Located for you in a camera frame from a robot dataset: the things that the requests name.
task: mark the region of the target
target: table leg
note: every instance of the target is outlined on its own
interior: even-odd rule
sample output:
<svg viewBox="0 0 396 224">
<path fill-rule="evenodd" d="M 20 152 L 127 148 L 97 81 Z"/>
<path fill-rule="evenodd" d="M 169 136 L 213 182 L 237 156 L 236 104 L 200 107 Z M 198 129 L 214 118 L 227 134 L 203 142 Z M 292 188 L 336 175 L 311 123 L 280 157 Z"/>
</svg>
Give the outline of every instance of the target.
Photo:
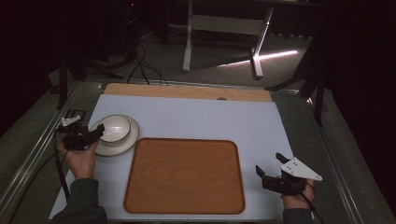
<svg viewBox="0 0 396 224">
<path fill-rule="evenodd" d="M 183 71 L 190 71 L 191 64 L 191 17 L 192 17 L 192 0 L 189 1 L 189 17 L 187 19 L 187 44 L 186 51 L 184 52 Z"/>
<path fill-rule="evenodd" d="M 270 20 L 272 13 L 274 11 L 273 7 L 268 8 L 267 15 L 264 20 L 264 26 L 260 31 L 259 39 L 256 45 L 256 48 L 251 49 L 251 56 L 253 61 L 253 68 L 256 74 L 256 77 L 262 78 L 262 65 L 260 64 L 260 49 L 262 48 L 262 42 L 265 38 L 265 34 L 267 33 L 268 26 L 270 25 Z"/>
</svg>

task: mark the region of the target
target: black cable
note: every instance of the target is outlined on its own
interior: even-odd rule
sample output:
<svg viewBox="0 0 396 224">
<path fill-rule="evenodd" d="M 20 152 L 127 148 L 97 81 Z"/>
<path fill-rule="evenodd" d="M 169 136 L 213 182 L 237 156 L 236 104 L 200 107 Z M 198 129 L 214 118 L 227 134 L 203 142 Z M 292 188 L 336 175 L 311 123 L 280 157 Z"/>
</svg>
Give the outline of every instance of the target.
<svg viewBox="0 0 396 224">
<path fill-rule="evenodd" d="M 310 185 L 310 184 L 307 184 L 307 185 L 310 186 L 314 190 L 314 192 L 316 194 L 316 191 L 315 191 L 314 187 L 312 185 Z M 320 223 L 324 224 L 323 218 L 319 215 L 316 207 L 311 203 L 311 201 L 309 201 L 308 198 L 306 198 L 306 196 L 302 192 L 300 193 L 300 195 L 306 200 L 306 202 L 309 205 L 309 208 L 310 208 L 311 212 L 313 212 L 315 214 L 315 216 L 318 217 Z"/>
<path fill-rule="evenodd" d="M 66 179 L 64 176 L 64 170 L 62 169 L 62 163 L 59 158 L 59 152 L 58 152 L 57 144 L 56 144 L 56 131 L 54 132 L 54 134 L 52 136 L 52 144 L 53 144 L 53 150 L 54 150 L 54 154 L 55 154 L 55 166 L 58 171 L 58 176 L 59 176 L 59 180 L 62 185 L 62 189 L 64 190 L 64 196 L 67 200 L 69 198 L 70 191 L 69 191 L 69 187 L 67 187 Z"/>
<path fill-rule="evenodd" d="M 146 48 L 139 43 L 139 46 L 145 51 L 145 55 L 146 55 Z M 163 83 L 163 81 L 165 81 L 166 85 L 168 85 L 168 82 L 166 81 L 165 77 L 163 76 L 163 73 L 161 72 L 160 69 L 154 68 L 152 67 L 149 63 L 144 61 L 144 58 L 142 58 L 142 63 L 149 69 L 151 69 L 153 72 L 155 72 L 159 77 L 160 77 L 160 85 Z"/>
<path fill-rule="evenodd" d="M 29 180 L 29 182 L 27 183 L 27 187 L 25 188 L 25 190 L 23 191 L 22 196 L 20 197 L 20 200 L 18 201 L 18 204 L 15 207 L 14 212 L 12 213 L 12 216 L 8 222 L 8 224 L 11 224 L 14 221 L 15 216 L 17 215 L 18 210 L 21 207 L 21 204 L 23 202 L 24 197 L 26 196 L 27 191 L 29 190 L 29 188 L 32 186 L 33 181 L 35 180 L 35 178 L 38 176 L 38 174 L 40 173 L 40 171 L 44 168 L 44 166 L 46 166 L 49 161 L 55 156 L 55 153 L 53 153 L 52 155 L 50 155 L 44 162 L 43 164 L 41 164 L 41 166 L 37 169 L 37 171 L 35 172 L 35 174 L 32 176 L 32 178 Z"/>
<path fill-rule="evenodd" d="M 131 79 L 132 75 L 134 74 L 134 71 L 136 71 L 136 69 L 139 67 L 139 63 L 136 65 L 136 67 L 134 68 L 134 70 L 132 70 L 131 74 L 128 76 L 128 79 L 126 80 L 126 83 L 129 83 L 129 80 Z"/>
<path fill-rule="evenodd" d="M 146 80 L 146 82 L 147 82 L 148 85 L 149 85 L 149 80 L 148 80 L 148 78 L 146 77 L 145 70 L 143 69 L 143 65 L 142 65 L 142 62 L 143 62 L 144 58 L 139 59 L 139 57 L 136 57 L 136 59 L 137 59 L 137 61 L 139 62 L 139 67 L 140 67 L 140 71 L 142 72 L 143 78 Z"/>
<path fill-rule="evenodd" d="M 305 183 L 307 186 L 309 186 L 313 191 L 314 191 L 314 194 L 315 194 L 315 196 L 317 196 L 317 191 L 315 190 L 315 188 L 314 188 L 314 186 L 312 186 L 312 185 L 310 185 L 310 184 L 308 184 L 308 183 Z"/>
<path fill-rule="evenodd" d="M 61 161 L 61 165 L 64 164 L 64 159 L 66 159 L 67 153 L 69 153 L 69 151 L 66 151 L 66 154 L 64 154 L 64 157 L 62 158 L 62 161 Z"/>
</svg>

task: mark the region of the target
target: dark background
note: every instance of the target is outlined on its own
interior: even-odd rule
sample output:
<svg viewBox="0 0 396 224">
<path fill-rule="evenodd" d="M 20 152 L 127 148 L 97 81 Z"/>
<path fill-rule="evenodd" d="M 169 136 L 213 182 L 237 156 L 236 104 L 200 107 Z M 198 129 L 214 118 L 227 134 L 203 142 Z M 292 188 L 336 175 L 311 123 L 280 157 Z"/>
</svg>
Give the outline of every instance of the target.
<svg viewBox="0 0 396 224">
<path fill-rule="evenodd" d="M 211 12 L 213 7 L 208 7 L 211 2 L 202 1 L 196 8 Z M 234 8 L 230 11 L 217 7 L 216 13 L 262 19 L 260 12 L 265 6 L 245 2 L 228 4 Z M 120 48 L 114 43 L 119 39 L 117 35 L 125 16 L 123 3 L 1 0 L 0 135 L 51 88 L 48 73 L 58 68 L 64 35 L 69 46 L 89 58 L 106 60 L 108 53 Z M 246 10 L 250 4 L 257 5 L 254 8 L 258 11 Z M 167 23 L 186 23 L 186 1 L 151 0 L 139 6 L 143 16 L 136 18 L 164 38 Z M 306 68 L 314 67 L 320 60 L 326 61 L 326 87 L 332 91 L 395 214 L 396 4 L 391 0 L 340 0 L 333 6 L 336 9 L 326 19 L 324 12 L 277 10 L 269 32 L 285 38 L 309 37 L 318 32 L 295 76 L 303 75 Z M 289 18 L 294 18 L 295 23 L 287 23 Z"/>
</svg>

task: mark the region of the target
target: metal frame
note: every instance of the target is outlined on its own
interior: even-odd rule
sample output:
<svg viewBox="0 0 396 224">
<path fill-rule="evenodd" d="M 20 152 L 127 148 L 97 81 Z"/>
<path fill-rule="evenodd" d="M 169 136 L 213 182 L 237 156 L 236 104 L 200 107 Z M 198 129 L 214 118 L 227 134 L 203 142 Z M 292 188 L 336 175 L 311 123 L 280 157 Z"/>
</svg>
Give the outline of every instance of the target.
<svg viewBox="0 0 396 224">
<path fill-rule="evenodd" d="M 189 1 L 189 17 L 187 20 L 187 44 L 184 53 L 183 71 L 189 72 L 191 66 L 191 32 L 194 30 L 218 31 L 243 35 L 257 35 L 258 41 L 255 48 L 251 49 L 251 61 L 255 75 L 258 78 L 262 77 L 262 65 L 260 63 L 259 53 L 262 49 L 262 42 L 265 38 L 268 26 L 270 24 L 271 16 L 274 8 L 270 7 L 267 10 L 264 21 L 224 18 L 215 16 L 195 15 L 192 13 L 193 0 Z"/>
<path fill-rule="evenodd" d="M 65 114 L 66 108 L 74 99 L 79 85 L 80 82 L 75 82 L 73 84 L 72 88 L 69 90 L 70 98 L 65 99 L 63 108 L 55 112 L 48 126 L 37 140 L 32 152 L 20 166 L 10 181 L 10 184 L 2 194 L 0 199 L 0 223 L 8 223 L 8 219 L 10 219 L 9 214 L 12 212 L 11 209 L 13 208 L 13 205 L 21 197 L 22 191 L 28 183 L 29 178 L 34 174 L 34 169 L 37 167 L 38 162 L 51 141 L 53 130 L 58 126 L 61 117 Z"/>
<path fill-rule="evenodd" d="M 296 97 L 301 98 L 302 103 L 305 103 L 306 113 L 312 115 L 308 117 L 311 119 L 311 123 L 313 124 L 313 127 L 315 127 L 315 130 L 318 133 L 320 141 L 324 146 L 326 162 L 329 166 L 329 171 L 332 175 L 334 184 L 337 187 L 340 198 L 344 204 L 349 221 L 350 223 L 353 224 L 364 223 L 363 218 L 361 217 L 361 212 L 359 211 L 358 206 L 356 205 L 355 200 L 352 197 L 351 190 L 347 185 L 347 182 L 344 179 L 344 175 L 341 171 L 340 165 L 338 164 L 337 159 L 335 158 L 327 134 L 324 131 L 323 127 L 318 125 L 317 120 L 314 117 L 313 111 L 315 109 L 315 106 L 311 98 L 302 97 L 298 91 L 282 90 L 274 94 L 289 95 L 289 96 L 295 95 Z"/>
</svg>

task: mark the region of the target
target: brown tray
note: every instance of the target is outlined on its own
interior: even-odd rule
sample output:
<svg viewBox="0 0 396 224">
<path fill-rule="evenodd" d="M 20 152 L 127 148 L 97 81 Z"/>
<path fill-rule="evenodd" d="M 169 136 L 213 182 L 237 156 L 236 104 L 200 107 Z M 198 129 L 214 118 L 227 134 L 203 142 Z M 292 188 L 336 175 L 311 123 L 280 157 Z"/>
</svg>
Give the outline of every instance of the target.
<svg viewBox="0 0 396 224">
<path fill-rule="evenodd" d="M 143 138 L 135 146 L 124 208 L 136 214 L 240 214 L 237 146 L 227 140 Z"/>
</svg>

